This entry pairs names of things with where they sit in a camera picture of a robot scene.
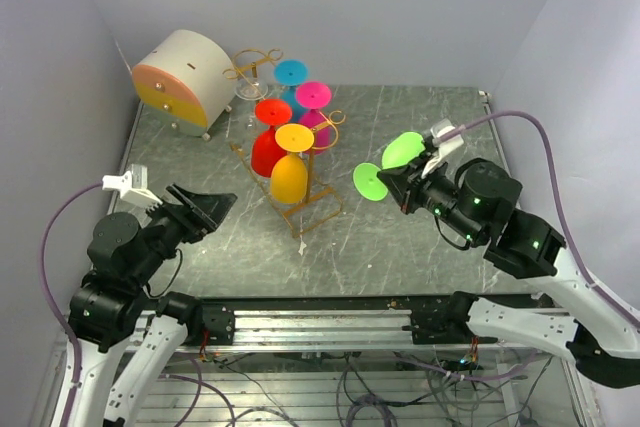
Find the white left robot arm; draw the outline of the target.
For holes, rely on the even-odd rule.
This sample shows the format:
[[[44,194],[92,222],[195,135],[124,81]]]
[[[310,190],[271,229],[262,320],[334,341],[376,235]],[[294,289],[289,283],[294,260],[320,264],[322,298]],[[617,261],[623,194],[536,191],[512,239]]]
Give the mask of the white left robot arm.
[[[173,201],[144,202],[149,221],[129,212],[103,217],[87,255],[91,270],[71,298],[61,325],[67,335],[66,368],[54,426],[130,426],[151,384],[181,344],[203,334],[201,302],[169,292],[159,300],[151,331],[127,366],[121,359],[149,301],[146,287],[180,245],[195,244],[224,222],[237,197],[196,194],[176,184]]]

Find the pink wine glass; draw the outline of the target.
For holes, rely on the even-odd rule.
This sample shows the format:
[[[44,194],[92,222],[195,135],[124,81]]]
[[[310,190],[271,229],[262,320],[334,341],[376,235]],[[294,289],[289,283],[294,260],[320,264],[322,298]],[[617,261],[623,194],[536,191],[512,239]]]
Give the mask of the pink wine glass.
[[[325,121],[322,109],[332,99],[332,92],[328,85],[309,81],[301,84],[295,92],[295,99],[306,112],[300,117],[299,123],[308,128],[316,127]],[[324,127],[315,132],[314,152],[320,155],[329,145],[330,127]]]

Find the green wine glass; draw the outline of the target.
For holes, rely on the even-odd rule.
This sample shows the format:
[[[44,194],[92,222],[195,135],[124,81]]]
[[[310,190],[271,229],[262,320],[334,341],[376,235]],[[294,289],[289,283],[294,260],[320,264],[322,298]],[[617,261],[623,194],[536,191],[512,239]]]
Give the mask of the green wine glass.
[[[423,136],[420,133],[409,131],[401,134],[384,149],[380,167],[368,162],[356,166],[352,174],[356,190],[369,201],[382,201],[389,190],[378,179],[377,173],[403,166],[424,150]]]

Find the blue wine glass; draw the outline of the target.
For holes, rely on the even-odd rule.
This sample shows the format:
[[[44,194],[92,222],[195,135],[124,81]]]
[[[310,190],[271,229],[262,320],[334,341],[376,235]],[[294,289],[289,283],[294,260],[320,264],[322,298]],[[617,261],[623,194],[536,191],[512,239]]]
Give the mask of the blue wine glass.
[[[274,77],[277,83],[283,86],[280,99],[286,102],[292,111],[291,122],[297,123],[306,113],[296,100],[297,87],[308,78],[307,66],[300,60],[290,59],[279,62],[274,69]]]

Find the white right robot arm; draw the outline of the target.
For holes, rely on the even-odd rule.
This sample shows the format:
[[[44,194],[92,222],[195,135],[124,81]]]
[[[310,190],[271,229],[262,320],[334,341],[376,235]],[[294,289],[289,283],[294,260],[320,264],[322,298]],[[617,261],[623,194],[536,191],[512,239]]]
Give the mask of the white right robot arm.
[[[405,214],[426,209],[438,227],[464,238],[460,250],[483,248],[499,271],[538,288],[567,313],[554,317],[508,307],[456,291],[443,308],[414,322],[416,331],[459,343],[491,337],[526,345],[571,362],[589,380],[622,389],[639,383],[638,316],[617,312],[613,296],[600,297],[562,234],[542,218],[517,208],[522,185],[498,165],[473,159],[448,178],[440,166],[423,174],[421,157],[384,169],[377,178]]]

